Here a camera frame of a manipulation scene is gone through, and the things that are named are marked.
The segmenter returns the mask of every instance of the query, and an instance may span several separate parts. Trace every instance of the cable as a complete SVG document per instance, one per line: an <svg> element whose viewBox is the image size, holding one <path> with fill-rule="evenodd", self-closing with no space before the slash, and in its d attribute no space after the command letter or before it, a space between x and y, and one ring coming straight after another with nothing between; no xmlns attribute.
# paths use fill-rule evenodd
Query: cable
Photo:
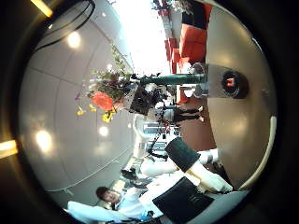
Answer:
<svg viewBox="0 0 299 224"><path fill-rule="evenodd" d="M79 14L78 14L72 21L66 23L65 25L63 25L62 27L60 27L60 28L58 28L58 29L56 29L56 30L52 30L52 31L48 32L48 33L45 34L43 37L45 37L45 36L47 36L47 35L51 35L51 34L57 32L57 31L59 31L59 30L64 29L66 26L69 26L72 22L74 22L77 18L79 18L79 17L80 17L80 16L87 10L87 8L88 8L90 5L91 5L91 3L89 3L89 4L83 9L83 11L81 11L81 12L80 12L80 13L79 13Z"/></svg>
<svg viewBox="0 0 299 224"><path fill-rule="evenodd" d="M49 42L49 44L45 44L45 45L43 45L43 46L41 46L41 47L35 49L34 52L33 52L33 54L35 54L35 53L36 53L37 51L39 51L40 49L43 49L43 48L46 48L46 47L48 47L48 46L51 46L51 45L53 45L53 44L58 43L59 41L65 39L65 38L66 38L68 35L70 35L72 32L74 32L74 31L78 30L80 27L82 27L82 26L88 21L88 19L92 16L92 14L93 14L93 12L94 12L94 10L95 10L95 3L94 3L94 1L93 1L93 0L87 0L87 1L89 1L89 2L92 4L93 8L92 8L92 11L91 11L90 15L85 19L85 21L84 21L82 24L80 24L79 26L77 26L73 31L69 32L67 35L64 35L63 37L61 37L61 38L59 38L59 39L57 39L57 40L54 40L54 41L52 41L52 42Z"/></svg>

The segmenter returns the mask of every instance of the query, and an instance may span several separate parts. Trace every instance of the red chair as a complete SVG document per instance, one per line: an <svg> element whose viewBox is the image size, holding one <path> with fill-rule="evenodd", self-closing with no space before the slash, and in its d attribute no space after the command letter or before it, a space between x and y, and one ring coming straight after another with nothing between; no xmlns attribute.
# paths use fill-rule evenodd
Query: red chair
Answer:
<svg viewBox="0 0 299 224"><path fill-rule="evenodd" d="M183 23L179 54L181 58L189 57L190 63L202 62L206 57L206 30Z"/></svg>

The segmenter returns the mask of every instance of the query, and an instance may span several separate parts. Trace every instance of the ceiling light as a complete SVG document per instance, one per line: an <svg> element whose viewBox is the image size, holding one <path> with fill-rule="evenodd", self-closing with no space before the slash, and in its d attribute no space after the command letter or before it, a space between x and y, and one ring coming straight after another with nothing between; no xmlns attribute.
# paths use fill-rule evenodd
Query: ceiling light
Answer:
<svg viewBox="0 0 299 224"><path fill-rule="evenodd" d="M72 32L67 37L67 44L72 49L76 49L80 45L80 35L78 32Z"/></svg>
<svg viewBox="0 0 299 224"><path fill-rule="evenodd" d="M51 17L53 14L53 11L41 0L31 0L33 4L36 5L36 7L39 8L47 17Z"/></svg>
<svg viewBox="0 0 299 224"><path fill-rule="evenodd" d="M99 133L102 136L106 137L108 135L108 133L109 133L108 128L107 127L101 127L101 128L99 128Z"/></svg>
<svg viewBox="0 0 299 224"><path fill-rule="evenodd" d="M36 142L43 152L48 152L52 145L50 134L43 130L36 133Z"/></svg>

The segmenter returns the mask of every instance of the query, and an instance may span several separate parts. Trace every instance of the orange light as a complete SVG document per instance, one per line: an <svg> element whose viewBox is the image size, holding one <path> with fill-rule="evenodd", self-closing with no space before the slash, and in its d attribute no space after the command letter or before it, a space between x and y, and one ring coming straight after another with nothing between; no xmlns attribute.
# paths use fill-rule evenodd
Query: orange light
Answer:
<svg viewBox="0 0 299 224"><path fill-rule="evenodd" d="M0 159L18 153L17 143L15 140L0 143Z"/></svg>
<svg viewBox="0 0 299 224"><path fill-rule="evenodd" d="M53 14L53 11L41 0L31 0L33 4L36 5L36 7L39 8L47 17L51 17Z"/></svg>

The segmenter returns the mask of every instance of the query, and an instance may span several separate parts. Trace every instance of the white shirt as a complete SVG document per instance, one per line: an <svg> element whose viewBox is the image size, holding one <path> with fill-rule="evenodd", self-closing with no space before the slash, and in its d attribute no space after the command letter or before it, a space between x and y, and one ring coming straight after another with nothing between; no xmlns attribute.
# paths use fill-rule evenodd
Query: white shirt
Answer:
<svg viewBox="0 0 299 224"><path fill-rule="evenodd" d="M148 119L157 121L161 117L162 110L160 108L151 108L147 115ZM174 120L174 110L173 109L166 109L164 111L164 119L168 121Z"/></svg>
<svg viewBox="0 0 299 224"><path fill-rule="evenodd" d="M147 209L139 201L140 189L130 188L121 195L121 201L115 205L115 208L127 217L140 219Z"/></svg>

